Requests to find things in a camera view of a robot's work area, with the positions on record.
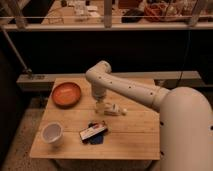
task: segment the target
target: orange bowl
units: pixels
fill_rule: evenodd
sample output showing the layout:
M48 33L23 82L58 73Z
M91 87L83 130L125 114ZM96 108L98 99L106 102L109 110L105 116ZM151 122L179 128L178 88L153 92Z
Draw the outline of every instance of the orange bowl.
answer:
M73 82L59 84L52 92L53 102L62 108L75 105L81 98L81 88Z

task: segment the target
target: blue object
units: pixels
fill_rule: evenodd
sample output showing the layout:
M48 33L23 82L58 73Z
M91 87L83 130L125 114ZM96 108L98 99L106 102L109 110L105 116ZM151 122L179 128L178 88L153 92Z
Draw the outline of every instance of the blue object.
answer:
M88 126L92 127L95 124L97 124L97 123L90 123ZM95 145L95 144L103 144L103 141L104 141L104 135L103 135L103 133L100 133L100 134L98 134L96 136L93 136L93 137L91 137L89 139L90 144L93 144L93 145Z

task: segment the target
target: cable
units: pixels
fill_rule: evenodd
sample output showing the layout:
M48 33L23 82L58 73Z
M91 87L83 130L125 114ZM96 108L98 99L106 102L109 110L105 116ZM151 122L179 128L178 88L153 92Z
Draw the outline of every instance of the cable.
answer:
M190 45L191 45L191 31L188 30L188 38L187 38L187 44L186 44L185 54L184 54L184 57L183 57L183 65L182 65L182 67L181 67L180 77L179 77L179 79L177 80L176 86L175 86L175 87L178 87L179 84L180 84L180 81L182 80L183 71L184 71L184 68L185 68L185 65L186 65L186 59L188 58L188 55L189 55L189 48L190 48Z

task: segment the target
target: floor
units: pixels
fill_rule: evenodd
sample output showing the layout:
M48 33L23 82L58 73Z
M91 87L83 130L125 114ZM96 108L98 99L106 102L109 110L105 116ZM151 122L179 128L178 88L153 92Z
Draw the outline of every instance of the floor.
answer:
M213 105L213 91L204 94ZM29 158L35 132L44 111L44 107L41 107L39 102L38 98L32 99L23 115L2 171L143 171L150 164L149 161L70 160L67 162L64 160L60 161L64 169L59 169L50 160Z

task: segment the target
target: railing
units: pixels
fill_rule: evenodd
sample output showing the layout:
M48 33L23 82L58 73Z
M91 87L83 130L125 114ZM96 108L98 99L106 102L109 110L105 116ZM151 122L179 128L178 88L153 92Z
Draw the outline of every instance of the railing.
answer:
M23 15L22 9L27 3L31 3L29 0L0 2L0 21L7 20L8 22L4 22L3 25L9 30L213 28L212 0L55 0L45 16ZM29 19L40 19L41 22L30 23Z

